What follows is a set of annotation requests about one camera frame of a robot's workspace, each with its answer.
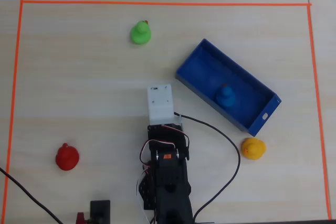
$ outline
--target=red wire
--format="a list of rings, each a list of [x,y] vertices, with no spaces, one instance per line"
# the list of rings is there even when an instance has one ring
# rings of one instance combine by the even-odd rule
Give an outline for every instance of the red wire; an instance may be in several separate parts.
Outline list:
[[[183,131],[180,131],[180,130],[178,130],[178,129],[175,129],[175,128],[170,127],[170,126],[167,126],[167,125],[161,125],[161,127],[165,127],[165,128],[167,128],[167,129],[171,129],[171,130],[174,130],[174,131],[178,131],[178,132],[182,133],[183,135],[185,135],[185,136],[187,137],[187,139],[188,139],[188,148],[189,148],[190,139],[189,139],[189,137],[188,137],[187,134],[185,134]]]
[[[142,148],[141,148],[141,151],[140,151],[140,162],[141,162],[142,164],[148,166],[148,167],[151,167],[151,166],[148,165],[148,163],[145,163],[144,161],[142,161],[141,156],[142,156],[143,149],[146,147],[147,143],[149,143],[150,141],[156,141],[156,142],[163,143],[163,144],[172,144],[172,145],[174,145],[174,148],[176,148],[176,147],[175,147],[175,144],[174,144],[173,142],[162,141],[162,140],[156,140],[156,139],[149,139],[149,140],[147,140],[147,141],[143,144],[143,146],[142,146]]]

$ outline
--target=yellow rubber duck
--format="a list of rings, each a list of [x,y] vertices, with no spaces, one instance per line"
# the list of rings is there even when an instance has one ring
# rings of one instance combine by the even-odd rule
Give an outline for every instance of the yellow rubber duck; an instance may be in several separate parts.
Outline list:
[[[241,152],[248,159],[260,159],[266,151],[266,144],[257,138],[246,138],[242,143]]]

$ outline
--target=green rubber duck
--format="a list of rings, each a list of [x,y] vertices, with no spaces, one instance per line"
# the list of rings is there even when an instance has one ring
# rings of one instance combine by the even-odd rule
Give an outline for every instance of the green rubber duck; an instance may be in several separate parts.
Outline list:
[[[131,30],[131,39],[136,44],[145,44],[150,41],[152,32],[149,28],[148,21],[139,21]]]

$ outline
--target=red rubber duck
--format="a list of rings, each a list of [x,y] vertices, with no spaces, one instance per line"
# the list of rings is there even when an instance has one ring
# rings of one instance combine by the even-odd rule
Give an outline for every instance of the red rubber duck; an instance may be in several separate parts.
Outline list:
[[[73,169],[79,161],[79,153],[76,148],[64,143],[60,149],[58,149],[56,155],[56,164],[62,170]]]

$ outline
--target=black cable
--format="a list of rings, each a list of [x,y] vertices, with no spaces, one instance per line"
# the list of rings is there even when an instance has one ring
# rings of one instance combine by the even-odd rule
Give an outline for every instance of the black cable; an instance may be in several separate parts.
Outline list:
[[[42,205],[37,199],[35,199],[15,178],[13,178],[10,174],[6,173],[1,167],[0,172],[5,174],[11,181],[13,181],[21,190],[33,201],[35,202],[40,208],[42,208],[45,212],[47,212],[57,223],[63,224],[48,208]]]
[[[193,218],[193,222],[195,223],[195,220],[196,220],[196,217],[197,217],[197,215],[207,206],[207,205],[209,205],[219,194],[221,194],[221,192],[234,180],[234,178],[236,177],[236,175],[237,175],[237,173],[238,173],[238,170],[239,170],[239,167],[240,167],[240,153],[239,153],[239,149],[237,148],[237,146],[235,145],[235,143],[234,142],[232,142],[232,140],[227,136],[227,135],[225,135],[223,132],[221,132],[219,129],[217,129],[216,127],[214,127],[214,126],[212,126],[212,125],[210,125],[210,124],[208,124],[208,123],[205,123],[205,122],[203,122],[203,121],[200,121],[200,120],[198,120],[198,119],[195,119],[195,118],[191,118],[190,116],[186,116],[186,115],[180,115],[180,114],[178,114],[178,113],[176,113],[176,112],[174,112],[174,114],[175,115],[177,115],[177,116],[181,116],[181,117],[183,117],[183,118],[186,118],[186,119],[189,119],[189,120],[192,120],[192,121],[195,121],[195,122],[197,122],[197,123],[201,123],[201,124],[204,124],[204,125],[206,125],[206,126],[208,126],[208,127],[210,127],[210,128],[212,128],[212,129],[214,129],[215,131],[217,131],[219,134],[221,134],[222,136],[224,136],[226,139],[228,139],[229,140],[229,142],[233,145],[233,147],[236,149],[236,151],[237,151],[237,154],[238,154],[238,165],[237,165],[237,168],[236,168],[236,171],[235,171],[235,173],[234,173],[234,175],[232,176],[232,178],[228,181],[228,183],[226,183],[225,184],[225,186],[223,186],[222,188],[221,188],[221,190],[219,190],[218,191],[218,193],[216,193],[215,194],[215,196],[214,197],[212,197],[207,203],[205,203],[203,206],[201,206],[200,207],[200,209],[199,210],[197,210],[197,212],[195,213],[195,215],[194,215],[194,218]]]

